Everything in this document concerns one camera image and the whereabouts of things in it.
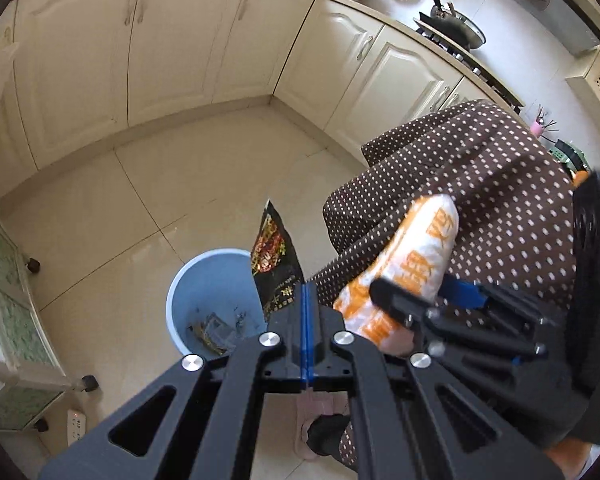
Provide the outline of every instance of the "blue trash bin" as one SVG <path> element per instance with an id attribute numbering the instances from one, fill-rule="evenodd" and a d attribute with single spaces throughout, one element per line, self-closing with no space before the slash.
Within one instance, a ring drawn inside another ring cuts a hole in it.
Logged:
<path id="1" fill-rule="evenodd" d="M 218 357 L 189 329 L 205 322 L 211 313 L 230 326 L 235 326 L 241 317 L 243 337 L 266 330 L 248 251 L 207 251 L 187 262 L 171 282 L 167 295 L 167 329 L 182 355 Z"/>

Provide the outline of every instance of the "baseboard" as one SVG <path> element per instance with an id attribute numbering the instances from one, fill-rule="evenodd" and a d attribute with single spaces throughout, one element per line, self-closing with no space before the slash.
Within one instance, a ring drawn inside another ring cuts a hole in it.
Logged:
<path id="1" fill-rule="evenodd" d="M 324 131 L 318 126 L 313 124 L 309 119 L 300 115 L 298 112 L 293 110 L 286 103 L 282 102 L 275 96 L 271 97 L 269 104 L 274 110 L 285 116 L 291 123 L 295 124 L 304 133 L 311 137 L 315 142 L 324 147 L 328 152 L 343 163 L 348 169 L 355 172 L 356 174 L 362 173 L 367 170 L 367 167 L 339 145 L 335 140 L 331 139 Z"/>
<path id="2" fill-rule="evenodd" d="M 243 110 L 254 106 L 268 105 L 270 100 L 271 96 L 265 95 L 237 99 L 235 101 L 227 101 L 224 103 L 213 103 L 192 110 L 184 110 L 183 112 L 161 117 L 143 124 L 138 124 L 137 126 L 126 128 L 121 132 L 112 134 L 97 142 L 93 142 L 60 160 L 41 168 L 37 173 L 30 176 L 27 180 L 18 184 L 14 189 L 1 197 L 0 216 L 7 216 L 34 190 L 48 184 L 63 173 L 71 171 L 76 166 L 79 166 L 96 156 L 115 150 L 132 140 L 141 139 L 142 137 L 157 132 L 176 128 L 182 124 L 192 123 L 214 115 L 225 114 L 235 110 Z"/>

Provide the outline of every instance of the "power strip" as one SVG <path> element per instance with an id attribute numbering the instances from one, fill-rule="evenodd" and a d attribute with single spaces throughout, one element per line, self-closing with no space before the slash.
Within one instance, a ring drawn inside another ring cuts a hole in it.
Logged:
<path id="1" fill-rule="evenodd" d="M 70 446 L 77 440 L 84 437 L 87 432 L 87 418 L 84 413 L 76 412 L 75 410 L 67 410 L 66 412 L 66 439 Z"/>

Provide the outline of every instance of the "orange and white plastic bag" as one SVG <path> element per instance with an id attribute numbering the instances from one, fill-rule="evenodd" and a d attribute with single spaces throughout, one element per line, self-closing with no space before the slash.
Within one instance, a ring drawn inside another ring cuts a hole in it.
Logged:
<path id="1" fill-rule="evenodd" d="M 449 195 L 415 200 L 387 247 L 365 272 L 342 289 L 334 302 L 347 330 L 370 339 L 387 354 L 410 352 L 413 333 L 374 306 L 369 286 L 383 277 L 433 302 L 457 234 L 458 212 Z"/>

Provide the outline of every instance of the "pink slipper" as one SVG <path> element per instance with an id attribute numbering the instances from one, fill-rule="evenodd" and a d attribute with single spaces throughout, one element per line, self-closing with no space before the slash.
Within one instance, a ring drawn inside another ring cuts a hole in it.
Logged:
<path id="1" fill-rule="evenodd" d="M 333 415 L 333 395 L 327 392 L 306 390 L 296 396 L 296 439 L 294 451 L 299 458 L 314 460 L 318 457 L 306 441 L 309 439 L 309 426 L 321 415 Z"/>

